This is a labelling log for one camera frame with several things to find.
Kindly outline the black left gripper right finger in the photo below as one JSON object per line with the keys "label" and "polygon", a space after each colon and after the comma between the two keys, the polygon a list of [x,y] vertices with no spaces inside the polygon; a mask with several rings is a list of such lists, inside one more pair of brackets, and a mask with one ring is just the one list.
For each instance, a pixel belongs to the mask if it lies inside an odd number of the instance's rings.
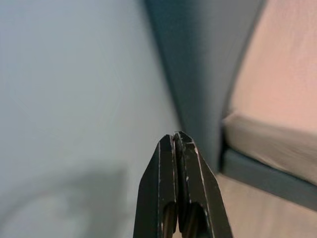
{"label": "black left gripper right finger", "polygon": [[231,226],[218,182],[194,140],[174,135],[178,173],[178,221],[184,238],[230,238]]}

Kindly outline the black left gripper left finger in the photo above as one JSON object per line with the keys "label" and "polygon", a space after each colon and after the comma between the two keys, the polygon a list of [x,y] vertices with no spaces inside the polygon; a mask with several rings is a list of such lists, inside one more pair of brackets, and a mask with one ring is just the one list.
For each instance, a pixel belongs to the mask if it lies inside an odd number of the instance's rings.
{"label": "black left gripper left finger", "polygon": [[138,189],[134,238],[171,238],[177,223],[178,181],[174,141],[156,145]]}

